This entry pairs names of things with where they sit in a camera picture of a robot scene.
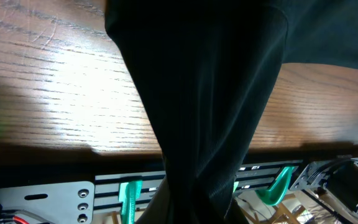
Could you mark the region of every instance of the metal bracket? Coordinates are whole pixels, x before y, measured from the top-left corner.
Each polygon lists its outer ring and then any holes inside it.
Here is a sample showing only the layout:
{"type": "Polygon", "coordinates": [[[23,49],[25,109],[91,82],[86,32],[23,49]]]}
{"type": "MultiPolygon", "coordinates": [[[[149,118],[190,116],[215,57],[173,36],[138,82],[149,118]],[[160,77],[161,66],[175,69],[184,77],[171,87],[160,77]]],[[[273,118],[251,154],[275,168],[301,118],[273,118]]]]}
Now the metal bracket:
{"type": "Polygon", "coordinates": [[[318,161],[318,162],[311,162],[308,164],[302,171],[302,173],[296,178],[292,186],[290,187],[290,190],[304,190],[309,189],[312,187],[319,187],[320,186],[320,180],[325,177],[325,173],[322,173],[313,183],[308,184],[307,180],[308,178],[314,173],[317,169],[319,169],[321,166],[329,163],[330,161],[318,161]]]}
{"type": "Polygon", "coordinates": [[[93,200],[94,184],[87,181],[0,189],[3,210],[17,210],[16,215],[30,224],[89,224],[93,200]]]}

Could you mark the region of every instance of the green 3d printed part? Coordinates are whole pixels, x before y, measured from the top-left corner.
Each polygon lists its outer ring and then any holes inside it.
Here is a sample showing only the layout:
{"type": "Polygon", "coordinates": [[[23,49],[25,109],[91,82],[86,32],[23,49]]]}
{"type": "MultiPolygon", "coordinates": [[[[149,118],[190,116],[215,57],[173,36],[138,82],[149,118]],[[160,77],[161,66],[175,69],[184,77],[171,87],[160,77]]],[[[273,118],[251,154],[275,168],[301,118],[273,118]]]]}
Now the green 3d printed part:
{"type": "Polygon", "coordinates": [[[233,193],[236,191],[236,188],[237,188],[238,186],[239,186],[239,182],[236,181],[236,182],[234,183],[233,193]]]}
{"type": "Polygon", "coordinates": [[[292,171],[294,167],[284,167],[281,173],[275,179],[273,185],[268,189],[256,190],[256,194],[266,205],[277,205],[280,203],[285,193],[287,192],[288,186],[290,185],[292,171]]]}
{"type": "Polygon", "coordinates": [[[121,223],[135,223],[135,202],[140,197],[142,181],[121,183],[119,186],[118,201],[122,202],[121,223]]]}

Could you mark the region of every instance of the dark green fabric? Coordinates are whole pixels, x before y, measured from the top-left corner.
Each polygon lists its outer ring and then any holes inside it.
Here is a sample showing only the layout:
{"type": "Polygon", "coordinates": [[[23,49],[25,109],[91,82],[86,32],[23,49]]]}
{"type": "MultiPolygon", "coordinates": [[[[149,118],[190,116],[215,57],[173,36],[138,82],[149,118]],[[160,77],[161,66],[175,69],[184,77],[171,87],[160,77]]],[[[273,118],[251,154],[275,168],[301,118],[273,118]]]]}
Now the dark green fabric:
{"type": "Polygon", "coordinates": [[[197,204],[194,194],[226,215],[282,63],[358,68],[358,1],[110,0],[106,30],[142,98],[167,158],[175,211],[184,215],[197,204]]]}

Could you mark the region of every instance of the bolt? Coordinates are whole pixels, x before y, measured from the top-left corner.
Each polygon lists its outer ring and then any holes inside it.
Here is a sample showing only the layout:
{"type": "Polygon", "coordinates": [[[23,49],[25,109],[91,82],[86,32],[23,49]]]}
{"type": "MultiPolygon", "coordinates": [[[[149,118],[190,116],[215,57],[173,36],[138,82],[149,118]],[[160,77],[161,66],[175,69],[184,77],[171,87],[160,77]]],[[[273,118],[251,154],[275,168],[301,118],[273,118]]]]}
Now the bolt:
{"type": "Polygon", "coordinates": [[[85,214],[81,214],[79,217],[78,217],[78,219],[77,219],[77,221],[79,222],[79,223],[84,223],[84,222],[86,222],[88,220],[88,217],[85,215],[85,214]]]}
{"type": "Polygon", "coordinates": [[[85,210],[88,208],[88,204],[87,203],[81,203],[78,205],[78,209],[79,210],[85,210]]]}
{"type": "Polygon", "coordinates": [[[89,190],[82,189],[78,191],[78,196],[80,196],[80,198],[85,198],[86,196],[88,196],[89,193],[89,190]]]}

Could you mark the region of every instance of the wood grain surface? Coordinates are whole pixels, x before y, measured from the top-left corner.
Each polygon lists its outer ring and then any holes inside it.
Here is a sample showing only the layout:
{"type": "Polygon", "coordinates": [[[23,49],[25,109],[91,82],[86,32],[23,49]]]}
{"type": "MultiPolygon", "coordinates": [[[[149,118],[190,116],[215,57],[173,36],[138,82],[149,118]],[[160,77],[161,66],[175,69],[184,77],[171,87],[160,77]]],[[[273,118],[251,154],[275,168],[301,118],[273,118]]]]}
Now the wood grain surface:
{"type": "MultiPolygon", "coordinates": [[[[358,143],[358,70],[285,64],[251,150],[358,143]]],[[[82,0],[0,0],[0,142],[160,153],[103,12],[82,0]]]]}

